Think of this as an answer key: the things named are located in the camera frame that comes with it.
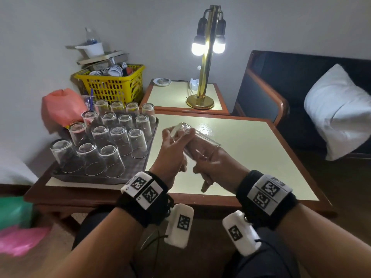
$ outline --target hand strap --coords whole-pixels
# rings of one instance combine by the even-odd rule
[[[143,227],[160,224],[174,200],[165,183],[151,172],[139,172],[121,188],[116,207],[127,211]]]
[[[252,170],[243,179],[236,197],[247,220],[255,228],[267,226],[272,230],[276,229],[282,218],[298,203],[292,194],[292,188],[257,170]]]

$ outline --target green plastic bag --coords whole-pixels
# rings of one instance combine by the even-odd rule
[[[23,197],[0,198],[0,230],[13,225],[30,228],[32,217],[32,203],[25,202]]]

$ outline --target desk lamp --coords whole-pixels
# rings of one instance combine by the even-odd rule
[[[214,106],[213,99],[206,95],[206,88],[213,52],[221,54],[225,49],[225,20],[220,8],[221,6],[211,5],[198,22],[192,53],[202,55],[202,65],[197,95],[193,94],[187,98],[187,104],[192,108],[210,109]]]

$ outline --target black sofa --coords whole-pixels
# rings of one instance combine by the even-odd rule
[[[371,94],[371,60],[252,51],[233,115],[270,119],[292,149],[326,153],[325,141],[304,110],[304,99],[337,63]],[[371,154],[371,139],[353,153]]]

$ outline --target left hand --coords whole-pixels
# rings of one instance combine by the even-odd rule
[[[174,185],[174,179],[178,172],[187,170],[187,159],[183,149],[195,137],[195,130],[191,128],[177,141],[170,136],[170,129],[164,129],[163,143],[157,159],[150,168],[150,172],[158,176],[170,189]]]

